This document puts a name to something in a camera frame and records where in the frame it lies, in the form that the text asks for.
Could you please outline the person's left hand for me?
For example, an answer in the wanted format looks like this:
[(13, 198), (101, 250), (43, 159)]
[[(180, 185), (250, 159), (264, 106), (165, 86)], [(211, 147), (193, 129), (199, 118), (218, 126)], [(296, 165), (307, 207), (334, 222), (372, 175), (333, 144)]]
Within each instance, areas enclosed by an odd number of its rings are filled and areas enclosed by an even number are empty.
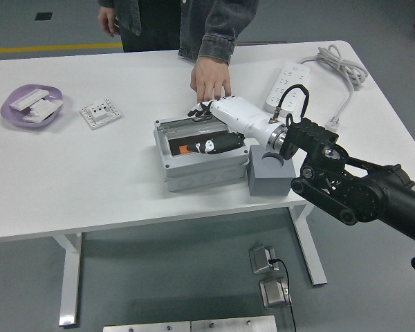
[(191, 72), (190, 87), (198, 103), (232, 95), (229, 65), (222, 59), (199, 56)]

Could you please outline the person's right hand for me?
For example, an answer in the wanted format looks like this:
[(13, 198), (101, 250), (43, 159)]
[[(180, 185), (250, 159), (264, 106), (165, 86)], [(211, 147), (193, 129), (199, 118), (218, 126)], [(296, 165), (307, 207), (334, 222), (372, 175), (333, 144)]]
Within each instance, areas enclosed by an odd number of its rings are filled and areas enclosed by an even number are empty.
[(118, 20), (114, 8), (101, 7), (98, 13), (100, 29), (109, 37), (120, 34)]

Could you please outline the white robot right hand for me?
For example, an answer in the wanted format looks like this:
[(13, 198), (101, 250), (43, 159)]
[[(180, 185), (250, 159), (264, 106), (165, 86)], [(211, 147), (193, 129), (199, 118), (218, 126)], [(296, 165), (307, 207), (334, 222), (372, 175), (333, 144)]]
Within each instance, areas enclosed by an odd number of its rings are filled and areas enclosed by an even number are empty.
[(272, 153), (279, 153), (287, 133), (282, 123), (272, 120), (268, 113), (241, 97), (225, 97), (220, 100), (197, 104), (188, 116), (214, 116), (232, 131), (215, 138), (203, 138), (189, 144), (187, 150), (202, 154), (220, 154), (243, 146), (246, 138), (254, 138)]

